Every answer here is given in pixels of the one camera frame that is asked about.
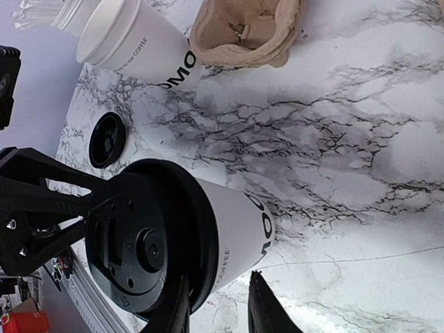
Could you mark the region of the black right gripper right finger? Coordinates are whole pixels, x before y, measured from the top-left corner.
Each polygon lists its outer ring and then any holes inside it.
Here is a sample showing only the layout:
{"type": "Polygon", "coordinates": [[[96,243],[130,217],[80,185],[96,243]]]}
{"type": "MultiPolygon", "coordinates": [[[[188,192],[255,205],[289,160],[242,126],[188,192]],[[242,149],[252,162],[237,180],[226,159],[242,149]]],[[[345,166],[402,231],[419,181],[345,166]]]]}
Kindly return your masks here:
{"type": "Polygon", "coordinates": [[[248,331],[250,333],[302,333],[259,271],[253,271],[250,276],[248,331]]]}

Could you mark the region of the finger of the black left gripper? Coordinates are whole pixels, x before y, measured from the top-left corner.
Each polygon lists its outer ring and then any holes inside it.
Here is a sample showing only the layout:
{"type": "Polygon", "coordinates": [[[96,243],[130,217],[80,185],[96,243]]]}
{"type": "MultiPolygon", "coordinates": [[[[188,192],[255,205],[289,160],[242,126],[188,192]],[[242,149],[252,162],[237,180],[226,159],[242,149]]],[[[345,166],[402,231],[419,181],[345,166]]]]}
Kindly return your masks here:
{"type": "Polygon", "coordinates": [[[2,208],[93,208],[99,205],[104,180],[74,169],[34,148],[1,150],[2,208]],[[52,190],[49,182],[88,189],[84,196],[52,190]]]}
{"type": "Polygon", "coordinates": [[[67,228],[45,233],[59,223],[87,215],[84,204],[60,204],[50,207],[14,207],[1,205],[1,268],[12,276],[31,275],[51,258],[85,236],[80,220],[67,228]]]}

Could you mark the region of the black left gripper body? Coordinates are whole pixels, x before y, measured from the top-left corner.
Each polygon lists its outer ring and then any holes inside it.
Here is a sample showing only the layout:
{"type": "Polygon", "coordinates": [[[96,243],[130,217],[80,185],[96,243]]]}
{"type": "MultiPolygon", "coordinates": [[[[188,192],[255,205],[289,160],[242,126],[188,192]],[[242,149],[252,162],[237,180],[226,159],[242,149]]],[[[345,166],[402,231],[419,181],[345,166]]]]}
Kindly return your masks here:
{"type": "Polygon", "coordinates": [[[1,45],[1,130],[10,124],[14,104],[13,93],[21,67],[20,55],[19,49],[1,45]]]}

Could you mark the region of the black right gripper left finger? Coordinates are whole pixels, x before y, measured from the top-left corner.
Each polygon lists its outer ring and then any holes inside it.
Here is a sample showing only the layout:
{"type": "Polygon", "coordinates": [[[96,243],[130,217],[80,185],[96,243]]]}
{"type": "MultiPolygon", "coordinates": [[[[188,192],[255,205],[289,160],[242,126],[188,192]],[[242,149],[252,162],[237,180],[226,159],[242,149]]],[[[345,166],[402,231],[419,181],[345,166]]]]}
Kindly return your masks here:
{"type": "Polygon", "coordinates": [[[189,332],[189,279],[182,275],[167,291],[145,327],[147,333],[189,332]]]}

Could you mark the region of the single white paper cup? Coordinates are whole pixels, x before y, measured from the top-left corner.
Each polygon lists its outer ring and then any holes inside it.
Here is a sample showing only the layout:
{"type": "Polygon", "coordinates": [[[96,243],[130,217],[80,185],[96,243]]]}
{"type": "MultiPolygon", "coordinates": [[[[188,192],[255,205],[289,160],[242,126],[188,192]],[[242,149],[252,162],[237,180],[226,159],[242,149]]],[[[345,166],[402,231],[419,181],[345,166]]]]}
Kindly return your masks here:
{"type": "Polygon", "coordinates": [[[214,293],[258,264],[275,239],[275,222],[258,197],[198,180],[211,203],[217,224],[219,258],[214,293]]]}

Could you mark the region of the black plastic cup lid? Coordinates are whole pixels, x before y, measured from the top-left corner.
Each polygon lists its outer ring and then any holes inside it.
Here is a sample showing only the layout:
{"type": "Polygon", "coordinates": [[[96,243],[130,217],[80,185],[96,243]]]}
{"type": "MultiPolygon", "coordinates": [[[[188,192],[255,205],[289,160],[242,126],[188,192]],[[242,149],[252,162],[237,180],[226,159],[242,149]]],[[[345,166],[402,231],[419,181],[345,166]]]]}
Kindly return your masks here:
{"type": "Polygon", "coordinates": [[[114,112],[105,113],[96,123],[89,141],[89,161],[96,169],[114,164],[126,144],[126,127],[114,112]]]}

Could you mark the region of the white paper cups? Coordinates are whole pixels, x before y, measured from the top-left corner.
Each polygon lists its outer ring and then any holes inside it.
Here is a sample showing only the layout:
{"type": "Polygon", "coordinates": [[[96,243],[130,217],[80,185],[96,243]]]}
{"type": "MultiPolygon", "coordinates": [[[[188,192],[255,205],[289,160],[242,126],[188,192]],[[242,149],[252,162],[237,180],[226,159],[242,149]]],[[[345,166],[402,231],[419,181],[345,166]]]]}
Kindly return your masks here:
{"type": "Polygon", "coordinates": [[[202,69],[188,39],[146,1],[101,1],[83,29],[76,59],[164,89],[192,88],[202,69]]]}

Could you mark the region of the white ribbed stirrer canister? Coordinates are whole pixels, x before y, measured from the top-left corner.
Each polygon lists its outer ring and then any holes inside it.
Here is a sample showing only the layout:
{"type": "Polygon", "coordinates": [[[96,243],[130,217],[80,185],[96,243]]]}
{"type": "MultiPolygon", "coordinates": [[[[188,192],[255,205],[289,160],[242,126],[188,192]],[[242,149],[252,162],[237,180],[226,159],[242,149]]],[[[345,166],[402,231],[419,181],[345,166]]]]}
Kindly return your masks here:
{"type": "Polygon", "coordinates": [[[100,2],[101,0],[62,1],[60,12],[51,22],[51,26],[80,37],[100,2]]]}

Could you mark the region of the brown cardboard cup carrier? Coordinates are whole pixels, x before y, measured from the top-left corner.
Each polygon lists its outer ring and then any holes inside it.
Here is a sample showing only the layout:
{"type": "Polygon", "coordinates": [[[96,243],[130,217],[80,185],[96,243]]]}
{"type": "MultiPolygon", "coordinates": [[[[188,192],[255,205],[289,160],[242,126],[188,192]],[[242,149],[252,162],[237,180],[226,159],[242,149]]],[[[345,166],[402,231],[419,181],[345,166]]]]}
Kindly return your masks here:
{"type": "Polygon", "coordinates": [[[190,47],[207,65],[282,67],[295,42],[305,1],[204,1],[190,47]]]}

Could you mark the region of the front aluminium frame rail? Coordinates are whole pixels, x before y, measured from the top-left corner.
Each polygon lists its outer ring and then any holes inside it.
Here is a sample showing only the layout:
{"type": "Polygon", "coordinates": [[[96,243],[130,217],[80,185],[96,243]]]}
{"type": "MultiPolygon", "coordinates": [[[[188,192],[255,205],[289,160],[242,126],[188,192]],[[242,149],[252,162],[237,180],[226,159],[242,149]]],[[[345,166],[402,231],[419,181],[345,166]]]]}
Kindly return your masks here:
{"type": "Polygon", "coordinates": [[[131,332],[74,255],[62,256],[64,268],[60,284],[66,289],[90,332],[131,332]]]}

